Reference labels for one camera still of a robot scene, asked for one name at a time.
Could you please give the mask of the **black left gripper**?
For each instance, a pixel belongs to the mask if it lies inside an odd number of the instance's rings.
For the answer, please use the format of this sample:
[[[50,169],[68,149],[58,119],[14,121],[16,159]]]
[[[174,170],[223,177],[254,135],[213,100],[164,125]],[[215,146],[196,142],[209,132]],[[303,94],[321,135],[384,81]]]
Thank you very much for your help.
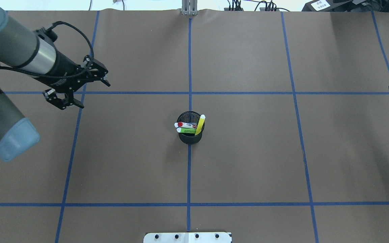
[[[50,87],[42,92],[45,100],[61,110],[69,106],[84,108],[83,103],[74,98],[74,93],[87,83],[100,81],[107,87],[111,86],[107,80],[108,69],[95,59],[91,41],[80,29],[74,28],[74,30],[86,40],[89,47],[89,53],[83,58],[82,63],[73,62],[57,50],[51,70],[42,77],[35,78]]]

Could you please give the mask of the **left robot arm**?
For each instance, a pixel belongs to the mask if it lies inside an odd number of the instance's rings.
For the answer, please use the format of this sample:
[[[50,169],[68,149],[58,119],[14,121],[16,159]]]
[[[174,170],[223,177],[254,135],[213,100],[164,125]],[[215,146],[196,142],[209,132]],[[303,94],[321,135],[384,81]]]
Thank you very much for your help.
[[[55,46],[57,26],[77,31],[88,44],[89,53],[81,64],[73,62]],[[45,100],[60,110],[69,106],[84,108],[74,93],[85,84],[100,81],[110,86],[108,69],[96,60],[91,41],[77,27],[56,21],[47,28],[31,31],[0,7],[0,70],[30,76],[46,85]],[[40,134],[30,119],[0,88],[0,160],[9,162],[37,144]]]

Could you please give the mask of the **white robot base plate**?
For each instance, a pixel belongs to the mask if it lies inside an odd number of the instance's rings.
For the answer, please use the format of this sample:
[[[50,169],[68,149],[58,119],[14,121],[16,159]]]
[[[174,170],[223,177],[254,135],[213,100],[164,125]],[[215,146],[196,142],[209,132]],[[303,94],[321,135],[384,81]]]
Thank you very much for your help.
[[[180,232],[147,233],[144,243],[232,243],[227,232]]]

